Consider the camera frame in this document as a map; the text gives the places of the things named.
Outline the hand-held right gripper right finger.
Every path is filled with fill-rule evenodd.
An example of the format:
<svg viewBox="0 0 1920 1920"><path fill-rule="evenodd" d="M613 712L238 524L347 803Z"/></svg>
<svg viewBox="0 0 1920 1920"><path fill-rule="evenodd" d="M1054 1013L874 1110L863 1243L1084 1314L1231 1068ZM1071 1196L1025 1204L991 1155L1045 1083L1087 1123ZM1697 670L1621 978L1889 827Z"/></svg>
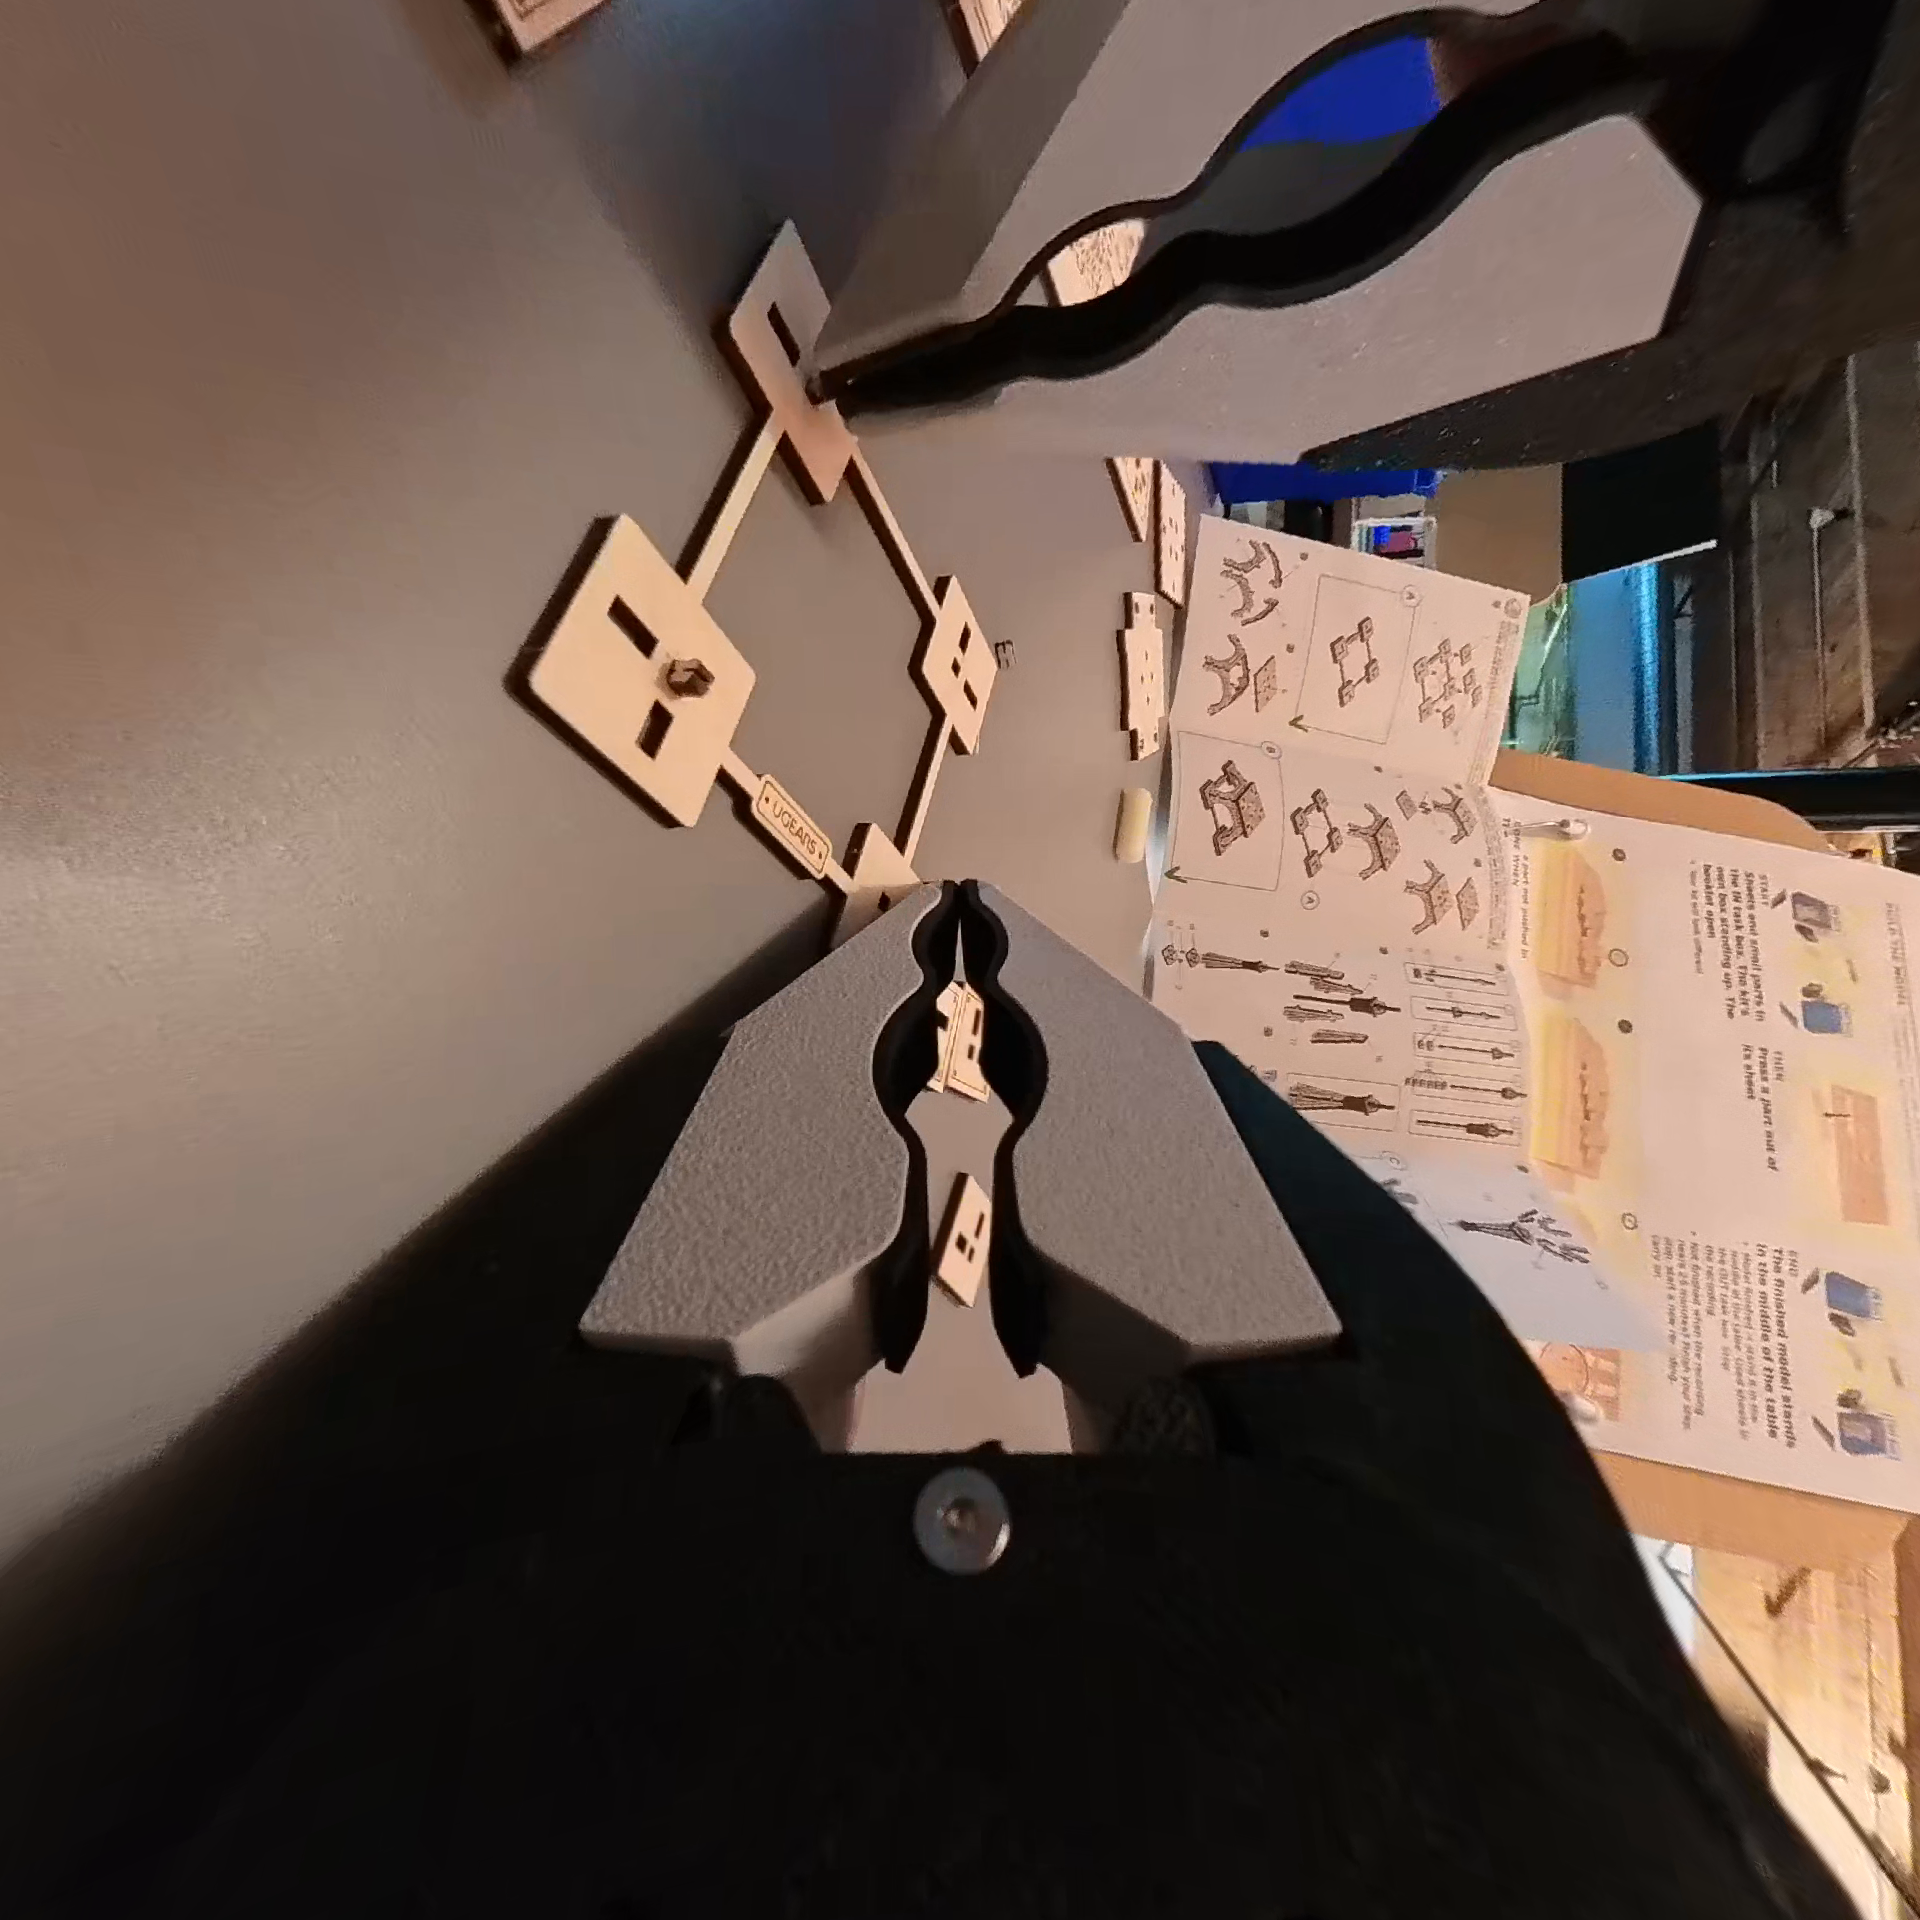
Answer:
<svg viewBox="0 0 1920 1920"><path fill-rule="evenodd" d="M1187 1032L983 880L961 886L991 1173L991 1320L1102 1448L1154 1381L1330 1351L1341 1326Z"/></svg>

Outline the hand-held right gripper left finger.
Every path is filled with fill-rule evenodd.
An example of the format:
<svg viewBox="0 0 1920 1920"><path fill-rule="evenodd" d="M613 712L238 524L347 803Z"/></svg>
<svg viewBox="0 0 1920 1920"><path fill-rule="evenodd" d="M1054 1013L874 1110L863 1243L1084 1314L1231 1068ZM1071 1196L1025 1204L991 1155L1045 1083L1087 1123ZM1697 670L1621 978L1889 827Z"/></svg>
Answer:
<svg viewBox="0 0 1920 1920"><path fill-rule="evenodd" d="M581 1318L604 1352L780 1382L825 1448L911 1355L929 1155L910 1110L958 886L929 882L737 1019Z"/></svg>

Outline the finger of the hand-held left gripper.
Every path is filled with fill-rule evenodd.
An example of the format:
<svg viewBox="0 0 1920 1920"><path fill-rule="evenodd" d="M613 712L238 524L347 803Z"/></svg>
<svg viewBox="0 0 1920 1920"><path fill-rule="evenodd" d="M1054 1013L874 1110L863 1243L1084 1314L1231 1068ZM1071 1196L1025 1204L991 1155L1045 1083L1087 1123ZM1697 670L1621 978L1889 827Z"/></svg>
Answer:
<svg viewBox="0 0 1920 1920"><path fill-rule="evenodd" d="M1703 197L1627 98L1486 92L1379 176L1255 223L1235 155L1138 214L1134 274L964 343L830 376L861 427L954 423L1074 452L1306 452L1653 340Z"/></svg>
<svg viewBox="0 0 1920 1920"><path fill-rule="evenodd" d="M857 376L974 338L1070 240L1175 202L1319 56L1522 3L1033 3L906 165L813 344Z"/></svg>

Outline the wooden square base frame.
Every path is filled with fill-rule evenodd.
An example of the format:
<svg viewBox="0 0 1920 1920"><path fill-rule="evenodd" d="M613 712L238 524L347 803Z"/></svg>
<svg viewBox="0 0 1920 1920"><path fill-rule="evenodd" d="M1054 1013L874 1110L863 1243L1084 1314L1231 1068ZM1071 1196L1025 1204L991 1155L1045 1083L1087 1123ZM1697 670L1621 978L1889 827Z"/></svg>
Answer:
<svg viewBox="0 0 1920 1920"><path fill-rule="evenodd" d="M739 389L755 410L682 560L630 517L611 517L587 541L578 583L533 643L518 676L533 710L669 827L692 827L718 789L739 800L749 827L794 872L837 903L833 943L857 938L921 890L916 852L940 774L950 757L977 755L1001 675L964 588L934 579L906 538L874 461L839 410L809 399L817 338L830 300L794 223L782 223L721 327ZM741 757L737 736L757 670L710 613L713 586L749 510L778 466L806 503L853 493L921 618L907 666L929 738L907 787L901 824L860 823L839 851L788 783ZM713 688L676 699L668 660L701 659Z"/></svg>

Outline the grey desk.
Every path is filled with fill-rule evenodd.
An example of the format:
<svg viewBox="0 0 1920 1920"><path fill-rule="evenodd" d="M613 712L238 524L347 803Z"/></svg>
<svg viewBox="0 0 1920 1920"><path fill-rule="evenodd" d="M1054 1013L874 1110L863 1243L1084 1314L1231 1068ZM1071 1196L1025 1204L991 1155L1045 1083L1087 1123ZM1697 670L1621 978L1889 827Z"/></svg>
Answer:
<svg viewBox="0 0 1920 1920"><path fill-rule="evenodd" d="M961 79L942 4L5 4L5 1559L823 951L510 676Z"/></svg>

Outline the blue plastic bin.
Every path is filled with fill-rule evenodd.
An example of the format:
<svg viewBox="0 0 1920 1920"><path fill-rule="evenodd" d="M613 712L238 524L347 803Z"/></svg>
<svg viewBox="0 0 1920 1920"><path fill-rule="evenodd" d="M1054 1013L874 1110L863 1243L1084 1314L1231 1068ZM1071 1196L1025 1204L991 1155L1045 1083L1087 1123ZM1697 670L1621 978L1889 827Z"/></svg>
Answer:
<svg viewBox="0 0 1920 1920"><path fill-rule="evenodd" d="M1442 103L1427 39L1397 36L1345 55L1293 88L1238 143L1238 184L1255 223L1306 222L1353 195L1434 122ZM1438 469L1379 463L1213 463L1222 503L1268 501L1330 508L1339 498L1431 498Z"/></svg>

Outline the black panel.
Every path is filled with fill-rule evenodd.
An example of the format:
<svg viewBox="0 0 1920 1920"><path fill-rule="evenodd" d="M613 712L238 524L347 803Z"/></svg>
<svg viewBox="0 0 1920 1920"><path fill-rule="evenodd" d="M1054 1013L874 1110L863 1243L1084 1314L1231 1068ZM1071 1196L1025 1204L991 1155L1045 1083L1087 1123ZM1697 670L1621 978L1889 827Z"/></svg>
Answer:
<svg viewBox="0 0 1920 1920"><path fill-rule="evenodd" d="M1701 423L1562 469L1562 579L1658 563L1721 535L1721 430Z"/></svg>

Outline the white assembly instruction booklet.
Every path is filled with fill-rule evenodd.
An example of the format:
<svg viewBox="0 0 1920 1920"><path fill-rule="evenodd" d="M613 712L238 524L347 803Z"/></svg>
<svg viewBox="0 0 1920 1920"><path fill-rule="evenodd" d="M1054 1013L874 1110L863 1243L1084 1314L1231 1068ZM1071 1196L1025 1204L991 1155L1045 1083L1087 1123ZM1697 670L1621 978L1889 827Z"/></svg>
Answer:
<svg viewBox="0 0 1920 1920"><path fill-rule="evenodd" d="M1149 997L1435 1237L1530 1341L1645 1310L1531 1155L1546 1068L1487 800L1524 590L1195 526Z"/></svg>

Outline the cross-shaped wooden plate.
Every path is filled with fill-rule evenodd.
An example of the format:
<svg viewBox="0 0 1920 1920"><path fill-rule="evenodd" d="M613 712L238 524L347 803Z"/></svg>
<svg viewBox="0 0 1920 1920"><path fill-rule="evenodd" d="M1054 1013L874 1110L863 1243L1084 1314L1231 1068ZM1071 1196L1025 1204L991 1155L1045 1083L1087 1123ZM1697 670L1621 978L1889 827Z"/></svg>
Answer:
<svg viewBox="0 0 1920 1920"><path fill-rule="evenodd" d="M1121 599L1121 724L1129 738L1129 759L1161 751L1169 712L1169 638L1161 602L1151 591Z"/></svg>

